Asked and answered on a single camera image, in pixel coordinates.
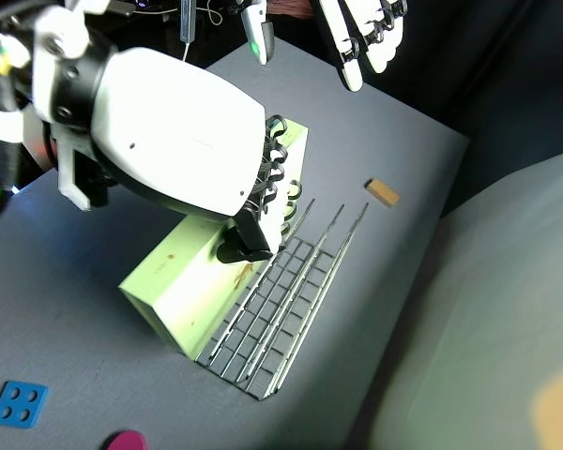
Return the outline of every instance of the robotic hand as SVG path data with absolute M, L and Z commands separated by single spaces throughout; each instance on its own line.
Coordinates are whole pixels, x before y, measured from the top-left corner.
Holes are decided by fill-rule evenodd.
M 310 0 L 329 54 L 344 86 L 363 85 L 358 59 L 382 73 L 403 39 L 406 0 Z M 266 0 L 237 0 L 251 50 L 260 64 L 273 54 L 273 29 L 266 21 Z
M 266 120 L 264 107 L 227 81 L 165 54 L 117 52 L 84 24 L 85 13 L 101 14 L 108 3 L 67 1 L 1 22 L 0 189 L 16 179 L 18 91 L 48 124 L 58 188 L 80 209 L 106 204 L 116 180 L 174 210 L 228 223 L 221 262 L 270 258 L 283 248 L 293 181 L 284 179 L 288 152 L 277 141 L 283 118 Z M 149 88 L 138 88 L 138 73 Z

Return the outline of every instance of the green light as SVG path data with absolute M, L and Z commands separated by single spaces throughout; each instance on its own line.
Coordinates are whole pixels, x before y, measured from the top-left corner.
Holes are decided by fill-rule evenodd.
M 257 58 L 261 55 L 261 52 L 259 51 L 259 46 L 256 45 L 254 42 L 251 42 L 251 50 Z

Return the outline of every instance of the pink object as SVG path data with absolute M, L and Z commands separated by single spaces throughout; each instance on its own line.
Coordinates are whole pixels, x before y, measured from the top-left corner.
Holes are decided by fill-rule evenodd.
M 148 450 L 148 443 L 142 433 L 123 431 L 106 450 Z

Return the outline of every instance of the white label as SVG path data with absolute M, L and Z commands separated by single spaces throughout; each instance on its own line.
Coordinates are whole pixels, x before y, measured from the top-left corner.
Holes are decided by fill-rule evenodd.
M 0 111 L 0 141 L 5 143 L 23 142 L 23 113 Z

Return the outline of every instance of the wire rack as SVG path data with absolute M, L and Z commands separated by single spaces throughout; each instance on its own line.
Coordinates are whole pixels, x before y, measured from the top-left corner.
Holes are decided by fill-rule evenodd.
M 282 387 L 367 209 L 331 254 L 323 244 L 343 206 L 316 244 L 295 236 L 311 206 L 290 231 L 285 251 L 262 267 L 196 360 L 257 399 Z

